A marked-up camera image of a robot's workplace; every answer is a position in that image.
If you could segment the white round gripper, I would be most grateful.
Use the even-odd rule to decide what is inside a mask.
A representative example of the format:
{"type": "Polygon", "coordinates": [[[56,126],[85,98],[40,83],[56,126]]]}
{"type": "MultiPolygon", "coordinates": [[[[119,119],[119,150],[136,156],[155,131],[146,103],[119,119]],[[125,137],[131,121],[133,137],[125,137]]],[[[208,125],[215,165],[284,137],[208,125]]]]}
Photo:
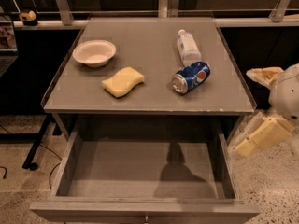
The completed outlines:
{"type": "Polygon", "coordinates": [[[242,158],[287,140],[295,130],[288,119],[299,122],[299,64],[285,71],[280,67],[254,68],[248,70],[246,75],[271,90],[269,104],[286,119],[263,118],[263,123],[234,148],[234,153],[242,158]]]}

